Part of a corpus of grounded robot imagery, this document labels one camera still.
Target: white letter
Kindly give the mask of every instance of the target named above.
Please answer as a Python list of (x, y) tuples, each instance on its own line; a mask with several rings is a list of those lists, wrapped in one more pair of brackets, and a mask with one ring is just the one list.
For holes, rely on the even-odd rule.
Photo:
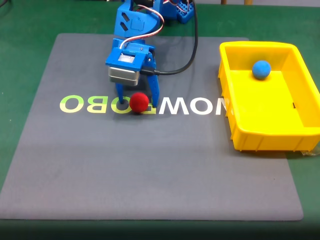
[(218, 98), (218, 102), (216, 104), (215, 115), (220, 115), (221, 114), (221, 104), (223, 105), (224, 110), (227, 110), (224, 98), (220, 97), (220, 98)]
[(162, 100), (162, 104), (161, 104), (160, 110), (159, 110), (159, 114), (164, 114), (165, 108), (166, 108), (166, 103), (168, 103), (168, 107), (169, 107), (169, 110), (170, 110), (171, 114), (177, 114), (178, 108), (179, 108), (179, 104), (181, 104), (183, 113), (185, 115), (189, 114), (187, 106), (186, 106), (186, 103), (185, 103), (185, 101), (184, 101), (184, 99), (182, 97), (177, 97), (176, 98), (176, 102), (175, 102), (174, 108), (172, 107), (170, 99), (168, 97), (164, 97), (163, 100)]
[[(205, 111), (199, 111), (196, 108), (196, 102), (198, 102), (198, 101), (204, 101), (207, 104), (208, 107)], [(212, 103), (204, 97), (197, 97), (197, 98), (193, 99), (190, 102), (190, 108), (195, 114), (199, 114), (199, 115), (207, 115), (207, 114), (211, 113), (212, 110), (214, 109), (214, 107), (212, 106)]]

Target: blue ball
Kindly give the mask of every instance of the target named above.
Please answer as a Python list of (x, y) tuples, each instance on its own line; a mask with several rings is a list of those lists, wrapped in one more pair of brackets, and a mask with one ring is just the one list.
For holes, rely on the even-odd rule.
[(269, 76), (271, 72), (271, 66), (267, 61), (257, 61), (252, 68), (253, 76), (256, 79), (262, 80)]

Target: robotic arm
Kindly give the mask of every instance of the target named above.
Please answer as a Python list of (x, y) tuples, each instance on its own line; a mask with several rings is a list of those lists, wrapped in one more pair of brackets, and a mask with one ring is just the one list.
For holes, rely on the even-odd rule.
[[(152, 105), (157, 107), (159, 101), (158, 75), (178, 74), (192, 64), (198, 46), (196, 6), (191, 0), (178, 1), (174, 3), (173, 0), (125, 0), (118, 8), (114, 34), (127, 39), (113, 39), (112, 50), (105, 64), (109, 67), (109, 79), (115, 83), (120, 103), (123, 102), (123, 85), (136, 86), (140, 74), (143, 74), (147, 75), (152, 93)], [(140, 12), (142, 9), (146, 9), (146, 13)], [(146, 44), (142, 38), (159, 33), (164, 26), (165, 19), (178, 20), (184, 24), (193, 16), (195, 43), (190, 61), (178, 70), (156, 70), (156, 48)]]

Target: black cable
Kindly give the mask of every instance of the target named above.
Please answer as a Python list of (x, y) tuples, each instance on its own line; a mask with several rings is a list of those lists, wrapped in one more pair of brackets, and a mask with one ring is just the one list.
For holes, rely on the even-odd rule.
[(183, 71), (185, 71), (186, 69), (188, 69), (191, 66), (191, 64), (193, 63), (195, 56), (196, 56), (197, 48), (198, 48), (198, 16), (197, 16), (197, 7), (196, 7), (195, 0), (193, 0), (192, 3), (193, 3), (193, 12), (194, 12), (194, 46), (193, 46), (193, 51), (192, 51), (192, 55), (191, 55), (190, 60), (188, 61), (188, 63), (186, 65), (184, 65), (183, 67), (181, 67), (177, 70), (159, 71), (159, 70), (155, 69), (154, 75), (179, 74), (179, 73), (182, 73)]
[(8, 0), (3, 0), (3, 2), (0, 4), (0, 8), (5, 5), (8, 2)]

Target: red ball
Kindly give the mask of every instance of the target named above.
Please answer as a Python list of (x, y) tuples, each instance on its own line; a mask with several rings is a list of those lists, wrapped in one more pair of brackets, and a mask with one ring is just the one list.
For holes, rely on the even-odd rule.
[(142, 113), (148, 109), (149, 98), (142, 92), (136, 92), (130, 98), (129, 105), (135, 113)]

